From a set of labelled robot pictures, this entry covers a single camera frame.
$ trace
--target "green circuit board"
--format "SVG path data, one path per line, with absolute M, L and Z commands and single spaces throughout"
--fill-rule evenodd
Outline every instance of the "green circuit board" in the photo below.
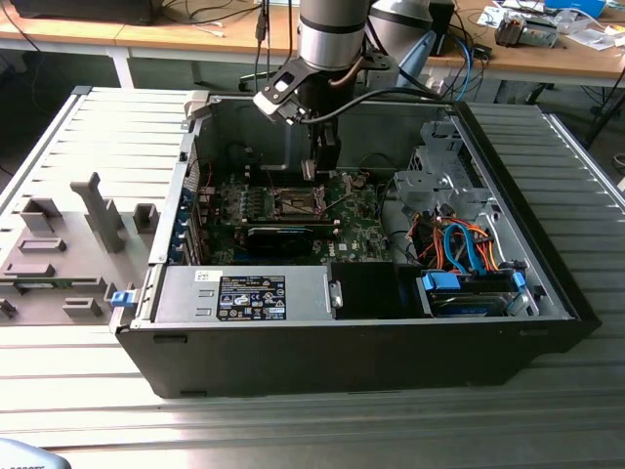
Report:
M 310 188 L 279 185 L 251 188 L 242 178 L 230 176 L 217 185 L 216 201 L 211 207 L 213 216 L 206 227 L 210 262 L 213 265 L 321 265 L 390 261 L 390 247 L 377 218 L 377 199 L 376 187 L 366 184 L 356 173 L 342 173 L 322 186 Z M 312 252 L 290 258 L 249 255 L 246 234 L 251 216 L 255 226 L 279 220 L 293 230 L 314 232 Z

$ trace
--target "computer case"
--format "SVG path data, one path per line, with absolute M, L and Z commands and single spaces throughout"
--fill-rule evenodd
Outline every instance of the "computer case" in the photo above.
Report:
M 23 18 L 68 18 L 150 24 L 163 0 L 11 0 Z

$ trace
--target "motherboard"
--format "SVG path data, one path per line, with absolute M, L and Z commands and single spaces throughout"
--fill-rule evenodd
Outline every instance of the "motherboard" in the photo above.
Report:
M 206 220 L 213 265 L 321 265 L 391 260 L 379 184 L 357 172 L 324 184 L 268 171 L 216 178 Z

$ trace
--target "warning label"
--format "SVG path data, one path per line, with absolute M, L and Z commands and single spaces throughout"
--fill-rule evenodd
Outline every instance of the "warning label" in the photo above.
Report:
M 286 320 L 284 276 L 222 277 L 218 320 Z

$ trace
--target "metal slotted surface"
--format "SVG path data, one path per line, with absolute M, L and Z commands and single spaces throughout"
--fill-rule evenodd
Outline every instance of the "metal slotted surface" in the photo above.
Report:
M 0 434 L 75 469 L 623 467 L 625 320 L 609 298 L 590 339 L 505 386 L 384 394 L 168 401 L 104 326 L 0 328 Z
M 32 196 L 54 196 L 61 211 L 84 212 L 69 183 L 93 172 L 120 212 L 132 213 L 138 203 L 160 211 L 186 132 L 185 100 L 184 91 L 94 88 L 72 95 L 24 164 L 30 171 L 20 171 L 15 188 L 3 192 L 0 256 L 23 229 L 19 212 Z
M 0 198 L 0 270 L 6 272 L 13 263 L 50 263 L 55 277 L 101 277 L 117 288 L 130 282 L 140 285 L 151 238 L 138 233 L 133 213 L 139 203 L 162 211 L 186 133 L 182 125 L 186 100 L 181 91 L 95 88 L 72 95 L 27 158 L 23 167 L 28 171 L 20 171 Z M 167 117 L 153 123 L 155 114 Z M 89 227 L 85 203 L 70 188 L 70 183 L 88 181 L 93 173 L 100 177 L 98 191 L 112 199 L 121 216 L 124 249 L 114 255 L 106 252 Z M 24 254 L 14 247 L 19 239 L 33 236 L 20 215 L 32 197 L 51 199 L 62 213 L 50 223 L 55 236 L 68 246 L 63 252 Z M 69 295 L 80 296 L 65 289 L 6 292 L 18 312 L 11 319 L 1 315 L 0 326 L 108 322 L 111 310 L 102 295 L 91 293 L 100 313 L 83 318 L 65 312 Z
M 471 105 L 593 309 L 625 314 L 625 201 L 552 115 Z

